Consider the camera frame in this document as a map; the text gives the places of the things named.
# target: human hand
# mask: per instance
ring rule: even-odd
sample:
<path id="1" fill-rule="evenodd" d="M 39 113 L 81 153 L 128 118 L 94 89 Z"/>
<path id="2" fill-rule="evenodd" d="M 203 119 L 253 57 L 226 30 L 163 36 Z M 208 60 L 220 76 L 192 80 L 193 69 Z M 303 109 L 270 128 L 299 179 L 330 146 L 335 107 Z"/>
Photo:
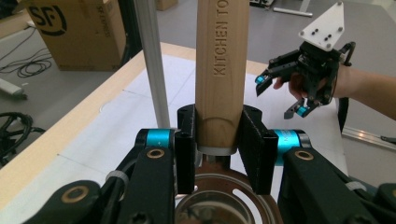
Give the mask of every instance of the human hand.
<path id="1" fill-rule="evenodd" d="M 333 97 L 341 98 L 347 97 L 349 93 L 349 82 L 350 82 L 350 68 L 344 65 L 340 65 L 338 69 L 338 78 L 336 79 L 336 83 L 334 83 L 333 87 L 335 88 Z M 318 91 L 326 85 L 327 78 L 323 78 L 318 85 Z M 274 89 L 280 89 L 284 84 L 284 81 L 281 77 L 276 79 L 276 83 L 274 84 Z M 298 73 L 293 73 L 290 76 L 289 81 L 289 92 L 293 95 L 297 100 L 302 98 L 306 98 L 308 93 L 304 89 L 304 76 Z"/>

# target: table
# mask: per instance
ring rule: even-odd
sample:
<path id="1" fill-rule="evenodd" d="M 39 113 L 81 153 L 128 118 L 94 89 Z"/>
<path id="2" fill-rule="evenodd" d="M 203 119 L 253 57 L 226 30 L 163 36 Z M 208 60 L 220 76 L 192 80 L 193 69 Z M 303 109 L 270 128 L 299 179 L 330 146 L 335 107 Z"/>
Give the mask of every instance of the table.
<path id="1" fill-rule="evenodd" d="M 194 99 L 194 90 L 191 89 L 193 86 L 180 89 L 175 86 L 187 85 L 186 83 L 191 85 L 195 50 L 162 43 L 162 53 L 169 111 L 174 116 L 171 124 L 175 125 L 176 110 Z M 263 63 L 247 62 L 247 73 L 258 75 L 265 67 Z M 140 52 L 0 170 L 0 223 L 23 222 L 36 212 L 53 191 L 73 180 L 89 178 L 100 184 L 104 183 L 108 171 L 116 168 L 117 162 L 120 162 L 130 148 L 120 149 L 118 146 L 125 145 L 125 142 L 132 146 L 135 138 L 133 133 L 140 128 L 155 128 L 149 90 L 146 84 L 142 84 L 146 77 L 144 74 L 145 62 L 143 53 Z M 318 108 L 305 119 L 296 116 L 291 120 L 283 120 L 283 112 L 295 102 L 288 88 L 284 87 L 279 91 L 270 88 L 257 98 L 252 75 L 247 76 L 245 104 L 263 111 L 262 121 L 267 128 L 305 130 L 311 137 L 313 147 L 346 173 L 335 103 Z M 174 100 L 177 96 L 182 97 L 176 102 Z M 114 122 L 106 122 L 108 117 L 104 117 L 104 114 L 117 115 Z M 143 120 L 144 126 L 123 125 L 125 120 L 135 116 Z M 120 141 L 96 141 L 102 137 Z M 98 149 L 107 146 L 108 142 L 113 148 Z M 237 156 L 232 158 L 232 166 L 240 168 Z M 273 196 L 277 195 L 281 172 L 281 168 L 276 168 Z"/>

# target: black cable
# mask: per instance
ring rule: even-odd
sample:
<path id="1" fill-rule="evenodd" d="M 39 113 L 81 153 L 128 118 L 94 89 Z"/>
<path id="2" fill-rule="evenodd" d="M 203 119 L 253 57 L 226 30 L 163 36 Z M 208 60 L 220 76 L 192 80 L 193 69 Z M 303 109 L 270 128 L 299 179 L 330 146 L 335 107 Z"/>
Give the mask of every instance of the black cable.
<path id="1" fill-rule="evenodd" d="M 352 57 L 352 54 L 355 50 L 356 43 L 355 42 L 350 42 L 345 44 L 341 49 L 340 52 L 345 54 L 347 53 L 346 60 L 344 61 L 344 66 L 351 66 L 352 63 L 350 62 L 350 58 Z M 338 106 L 338 123 L 340 125 L 340 131 L 342 132 L 344 130 L 344 126 L 347 121 L 347 111 L 349 109 L 349 98 L 344 97 L 339 99 L 339 106 Z"/>
<path id="2" fill-rule="evenodd" d="M 15 149 L 28 137 L 30 133 L 45 132 L 45 130 L 41 128 L 32 127 L 33 119 L 29 115 L 24 115 L 18 112 L 7 112 L 0 113 L 0 118 L 7 118 L 7 121 L 3 125 L 0 124 L 0 143 L 10 143 L 10 145 L 6 145 L 6 147 L 1 147 L 2 150 L 0 150 L 0 160 L 6 157 L 8 153 L 14 152 Z M 10 127 L 12 122 L 17 119 L 23 124 L 23 128 L 14 132 L 10 132 L 8 127 Z M 20 135 L 18 140 L 12 141 L 11 138 L 17 135 Z"/>
<path id="3" fill-rule="evenodd" d="M 14 49 L 12 49 L 9 53 L 4 55 L 0 62 L 5 59 L 9 54 L 14 52 L 19 46 L 21 46 L 24 42 L 26 42 L 35 32 L 35 28 L 29 36 L 27 36 L 19 45 L 17 45 Z M 9 63 L 5 66 L 0 67 L 0 74 L 10 74 L 15 71 L 18 71 L 18 77 L 32 77 L 42 72 L 46 71 L 50 67 L 52 67 L 52 62 L 49 60 L 52 58 L 48 49 L 40 49 L 38 52 L 33 54 L 32 56 L 17 60 L 15 62 Z"/>
<path id="4" fill-rule="evenodd" d="M 120 209 L 120 196 L 125 188 L 126 186 L 124 186 L 122 180 L 115 180 L 110 197 L 108 198 L 105 209 L 102 212 L 103 214 L 100 224 L 115 223 L 117 221 L 117 214 Z"/>
<path id="5" fill-rule="evenodd" d="M 31 34 L 29 34 L 24 40 L 22 40 L 22 42 L 20 44 L 17 45 L 17 47 L 15 47 L 14 49 L 12 49 L 9 53 L 7 53 L 6 55 L 4 55 L 3 57 L 0 58 L 0 62 L 5 59 L 8 55 L 10 55 L 12 52 L 14 52 L 20 45 L 22 45 L 24 42 L 26 42 L 28 39 L 30 39 L 30 37 L 32 37 L 32 35 L 35 33 L 35 28 L 33 28 L 33 32 Z"/>

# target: robotic arm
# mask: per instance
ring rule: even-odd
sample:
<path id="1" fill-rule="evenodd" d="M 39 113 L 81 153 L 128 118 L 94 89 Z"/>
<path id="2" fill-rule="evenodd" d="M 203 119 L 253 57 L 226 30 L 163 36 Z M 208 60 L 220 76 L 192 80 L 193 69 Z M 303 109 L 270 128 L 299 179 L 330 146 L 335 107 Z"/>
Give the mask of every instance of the robotic arm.
<path id="1" fill-rule="evenodd" d="M 304 118 L 318 106 L 329 104 L 339 63 L 349 64 L 355 48 L 354 42 L 340 50 L 333 48 L 344 30 L 344 8 L 339 2 L 300 32 L 304 43 L 299 49 L 270 60 L 268 68 L 256 78 L 257 95 L 273 83 L 273 78 L 280 77 L 288 82 L 293 74 L 300 74 L 304 77 L 307 102 L 305 104 L 305 99 L 297 101 L 285 112 L 284 118 L 291 119 L 294 113 Z M 322 79 L 326 84 L 320 89 Z"/>
<path id="2" fill-rule="evenodd" d="M 205 158 L 195 169 L 194 111 L 193 105 L 177 111 L 179 131 L 141 130 L 102 187 L 87 180 L 63 186 L 25 223 L 256 223 L 236 189 L 262 223 L 396 221 L 396 184 L 370 195 L 315 151 L 306 133 L 267 130 L 262 112 L 251 106 L 244 106 L 238 146 L 247 176 L 230 169 L 230 157 Z M 268 194 L 282 155 L 276 204 Z M 187 195 L 175 209 L 176 192 Z"/>

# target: floor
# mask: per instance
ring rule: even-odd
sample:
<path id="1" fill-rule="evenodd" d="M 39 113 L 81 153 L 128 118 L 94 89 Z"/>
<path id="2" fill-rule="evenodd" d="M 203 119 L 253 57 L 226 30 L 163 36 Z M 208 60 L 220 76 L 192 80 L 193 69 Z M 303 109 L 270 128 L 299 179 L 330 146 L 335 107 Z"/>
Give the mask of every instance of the floor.
<path id="1" fill-rule="evenodd" d="M 265 10 L 252 7 L 247 58 L 251 61 L 267 63 L 278 55 L 299 48 L 302 43 L 297 36 L 299 31 L 336 2 L 335 0 L 311 1 L 308 11 L 314 14 L 313 18 L 277 13 L 271 8 Z M 394 72 L 396 71 L 394 40 L 396 1 L 347 0 L 344 2 L 346 31 L 338 41 L 337 47 L 341 48 L 346 42 L 355 41 L 357 48 L 352 57 L 353 66 L 396 76 Z M 276 0 L 274 7 L 299 9 L 300 4 L 301 1 L 298 0 Z M 196 10 L 196 0 L 178 0 L 175 7 L 158 11 L 161 41 L 195 48 Z M 27 29 L 0 39 L 0 57 L 32 32 L 32 29 Z M 35 32 L 28 41 L 1 60 L 0 65 L 28 57 L 44 47 L 41 37 Z M 59 71 L 55 63 L 44 73 L 34 77 L 20 78 L 15 73 L 0 74 L 0 78 L 23 86 L 28 95 L 28 100 L 21 100 L 0 92 L 0 113 L 19 111 L 29 114 L 34 119 L 35 126 L 48 129 L 111 75 L 111 72 L 63 72 Z M 357 102 L 351 103 L 346 126 L 370 133 L 396 136 L 394 120 L 379 115 Z M 33 133 L 20 146 L 20 150 L 38 136 L 38 133 Z"/>

